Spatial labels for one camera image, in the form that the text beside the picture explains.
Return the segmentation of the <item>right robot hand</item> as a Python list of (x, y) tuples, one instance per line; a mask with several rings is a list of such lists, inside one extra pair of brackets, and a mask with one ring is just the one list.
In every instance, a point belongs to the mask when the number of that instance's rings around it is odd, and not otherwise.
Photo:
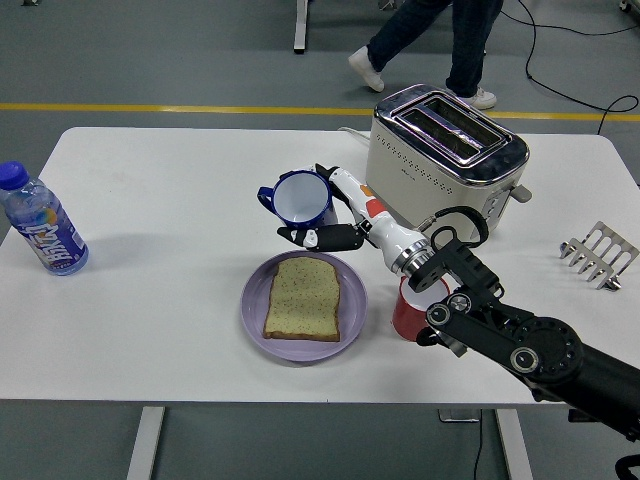
[(277, 229), (278, 235), (315, 252), (352, 251), (369, 242), (382, 252), (386, 267), (398, 275), (409, 275), (433, 255), (425, 236), (397, 223), (369, 187), (350, 172), (319, 164), (315, 172), (328, 180), (332, 193), (349, 207), (354, 222), (313, 228), (284, 226)]

